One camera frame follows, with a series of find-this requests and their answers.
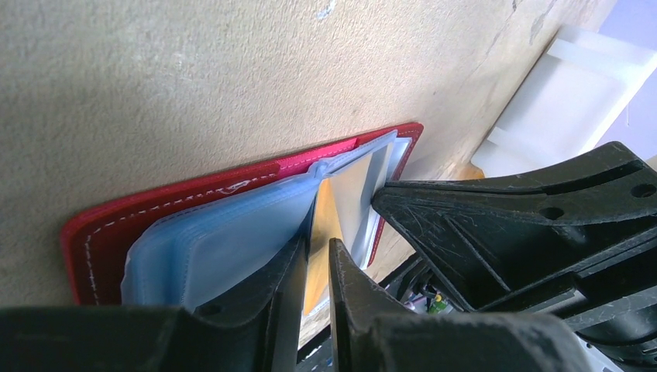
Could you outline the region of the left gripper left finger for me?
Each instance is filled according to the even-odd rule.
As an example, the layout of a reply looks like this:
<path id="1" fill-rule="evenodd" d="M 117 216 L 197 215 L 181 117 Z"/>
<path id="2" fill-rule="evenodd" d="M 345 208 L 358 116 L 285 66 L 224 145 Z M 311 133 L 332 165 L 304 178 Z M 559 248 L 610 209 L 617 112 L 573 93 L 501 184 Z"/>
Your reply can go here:
<path id="1" fill-rule="evenodd" d="M 292 371 L 308 240 L 189 311 L 173 306 L 1 311 L 3 371 Z"/>

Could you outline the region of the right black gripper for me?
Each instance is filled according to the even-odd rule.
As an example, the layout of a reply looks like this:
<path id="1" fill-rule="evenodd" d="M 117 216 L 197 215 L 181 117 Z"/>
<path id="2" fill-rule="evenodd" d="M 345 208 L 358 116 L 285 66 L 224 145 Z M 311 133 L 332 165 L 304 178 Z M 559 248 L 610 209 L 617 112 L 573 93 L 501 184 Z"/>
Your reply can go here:
<path id="1" fill-rule="evenodd" d="M 375 211 L 471 312 L 549 313 L 618 366 L 656 364 L 656 172 L 619 142 L 470 181 L 395 181 Z"/>

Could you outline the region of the red card holder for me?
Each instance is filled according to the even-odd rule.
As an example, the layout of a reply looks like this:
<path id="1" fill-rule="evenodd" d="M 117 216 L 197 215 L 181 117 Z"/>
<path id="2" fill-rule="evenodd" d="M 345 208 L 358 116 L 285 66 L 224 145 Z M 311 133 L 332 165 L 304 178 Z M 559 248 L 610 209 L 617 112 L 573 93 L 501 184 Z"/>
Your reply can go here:
<path id="1" fill-rule="evenodd" d="M 373 193 L 396 181 L 423 132 L 417 122 L 379 129 L 120 198 L 82 212 L 60 243 L 77 305 L 182 306 L 190 310 L 259 270 L 296 235 L 310 236 L 316 200 L 334 182 L 355 227 L 340 238 L 372 263 L 383 220 Z"/>

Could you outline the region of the gold card with stripe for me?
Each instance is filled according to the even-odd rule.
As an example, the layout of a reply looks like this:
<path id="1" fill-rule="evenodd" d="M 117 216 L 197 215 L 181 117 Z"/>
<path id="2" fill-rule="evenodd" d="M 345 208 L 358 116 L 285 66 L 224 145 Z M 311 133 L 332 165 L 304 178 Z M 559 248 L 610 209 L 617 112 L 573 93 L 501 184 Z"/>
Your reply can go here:
<path id="1" fill-rule="evenodd" d="M 377 217 L 370 200 L 387 176 L 390 155 L 380 150 L 355 160 L 322 180 L 311 226 L 311 249 L 303 315 L 329 297 L 329 240 L 342 240 L 357 267 L 370 259 Z"/>

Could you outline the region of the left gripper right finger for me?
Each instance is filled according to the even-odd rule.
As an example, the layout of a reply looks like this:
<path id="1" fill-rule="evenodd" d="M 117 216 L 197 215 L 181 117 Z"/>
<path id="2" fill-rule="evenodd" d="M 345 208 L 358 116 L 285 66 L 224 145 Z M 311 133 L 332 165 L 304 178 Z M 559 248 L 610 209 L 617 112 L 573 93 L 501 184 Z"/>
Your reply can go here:
<path id="1" fill-rule="evenodd" d="M 420 315 L 329 241 L 333 367 L 337 371 L 588 371 L 566 325 L 553 315 Z"/>

